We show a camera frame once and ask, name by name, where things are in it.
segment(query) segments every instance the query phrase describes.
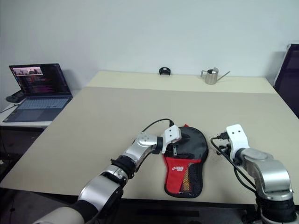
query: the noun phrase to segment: gray floor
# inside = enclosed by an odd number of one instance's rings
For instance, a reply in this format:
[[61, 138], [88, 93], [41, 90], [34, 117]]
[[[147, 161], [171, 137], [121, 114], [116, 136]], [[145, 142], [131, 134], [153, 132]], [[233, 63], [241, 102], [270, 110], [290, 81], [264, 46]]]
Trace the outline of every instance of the gray floor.
[[[11, 222], [10, 209], [14, 199], [15, 211], [12, 212]], [[65, 206], [65, 204], [51, 200], [27, 191], [9, 191], [1, 201], [1, 221], [0, 224], [31, 224], [50, 211]], [[244, 214], [241, 210], [220, 209], [220, 208], [177, 208], [179, 211], [198, 211], [198, 217], [180, 217], [167, 214], [141, 214], [140, 211], [148, 209], [143, 204], [123, 204], [118, 212], [110, 217], [105, 224], [242, 224], [241, 217]]]
[[[15, 211], [11, 215], [12, 198], [14, 199]], [[49, 198], [27, 192], [8, 192], [1, 201], [1, 221], [0, 224], [31, 224], [43, 217], [50, 211], [64, 206], [65, 204], [51, 200]]]

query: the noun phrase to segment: desk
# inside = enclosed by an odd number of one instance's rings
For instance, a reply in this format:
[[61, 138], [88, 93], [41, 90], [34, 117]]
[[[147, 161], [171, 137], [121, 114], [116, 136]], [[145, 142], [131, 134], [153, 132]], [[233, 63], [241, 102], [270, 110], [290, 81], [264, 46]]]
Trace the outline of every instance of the desk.
[[[195, 76], [99, 72], [56, 117], [0, 184], [3, 188], [78, 195], [87, 181], [117, 158], [149, 123], [171, 118], [209, 140], [239, 123], [249, 145], [274, 155], [299, 192], [299, 121], [264, 78], [226, 77], [206, 85]], [[148, 133], [161, 134], [160, 122]], [[164, 192], [165, 165], [150, 155], [124, 188], [124, 198], [213, 203], [255, 203], [233, 168], [209, 146], [203, 191], [194, 199]], [[299, 196], [294, 195], [299, 204]]]
[[[79, 90], [71, 91], [75, 96]], [[22, 157], [27, 149], [32, 145], [35, 139], [48, 127], [52, 122], [3, 122], [7, 116], [16, 109], [14, 104], [8, 105], [4, 112], [0, 113], [0, 147], [5, 147], [5, 154], [2, 159], [7, 162], [5, 169], [1, 166], [0, 181], [6, 173], [14, 166], [14, 164]]]

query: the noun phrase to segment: cable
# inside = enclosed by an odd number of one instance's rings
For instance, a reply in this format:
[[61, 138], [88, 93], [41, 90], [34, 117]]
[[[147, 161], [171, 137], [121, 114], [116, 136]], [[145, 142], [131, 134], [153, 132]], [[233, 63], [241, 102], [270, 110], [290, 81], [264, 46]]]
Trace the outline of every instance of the cable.
[[238, 173], [237, 173], [237, 169], [234, 167], [234, 173], [235, 173], [235, 176], [236, 178], [238, 179], [238, 181], [245, 187], [247, 188], [248, 190], [252, 191], [253, 193], [256, 193], [256, 191], [254, 189], [252, 189], [251, 187], [249, 187], [248, 185], [246, 185], [242, 180], [241, 178], [239, 177]]
[[2, 143], [2, 146], [3, 146], [3, 149], [4, 149], [4, 152], [6, 153], [6, 155], [8, 154], [7, 151], [6, 151], [6, 148], [5, 148], [5, 145], [4, 145], [4, 141], [2, 139], [2, 136], [0, 135], [0, 141]]
[[248, 183], [250, 183], [254, 189], [256, 189], [255, 184], [230, 160], [230, 158], [228, 158], [228, 156], [226, 154], [224, 154], [221, 151], [221, 149], [218, 146], [216, 146], [216, 144], [214, 143], [215, 139], [218, 139], [218, 138], [217, 137], [211, 138], [212, 145], [221, 153], [221, 155], [223, 155], [227, 159], [227, 161], [229, 161], [230, 164], [233, 165], [233, 167], [242, 175], [242, 177], [244, 177], [244, 179], [246, 181], [248, 181]]
[[9, 108], [7, 108], [7, 109], [1, 111], [0, 113], [3, 113], [4, 111], [7, 111], [7, 110], [9, 110], [9, 109], [11, 109], [11, 108], [13, 108], [13, 107], [15, 107], [15, 106], [18, 106], [18, 104], [14, 104], [13, 106], [11, 106], [11, 107], [9, 107]]
[[11, 224], [11, 217], [13, 215], [13, 211], [15, 211], [15, 208], [14, 208], [14, 196], [13, 196], [13, 199], [12, 199], [12, 203], [11, 203], [11, 209], [10, 209], [10, 215], [9, 215], [9, 224]]
[[158, 122], [163, 121], [163, 120], [168, 120], [168, 121], [169, 121], [169, 127], [171, 127], [171, 126], [174, 125], [173, 121], [170, 120], [169, 118], [163, 118], [163, 119], [154, 121], [153, 123], [151, 123], [150, 125], [148, 125], [145, 129], [143, 129], [141, 132], [145, 132], [149, 127], [151, 127], [151, 126], [154, 125], [155, 123], [158, 123]]
[[151, 153], [152, 153], [152, 151], [150, 151], [149, 153], [147, 153], [147, 154], [145, 155], [144, 159], [143, 159], [143, 160], [141, 161], [141, 163], [139, 164], [139, 167], [136, 169], [135, 173], [138, 172], [140, 166], [143, 164], [143, 162], [145, 161], [146, 157], [148, 157]]

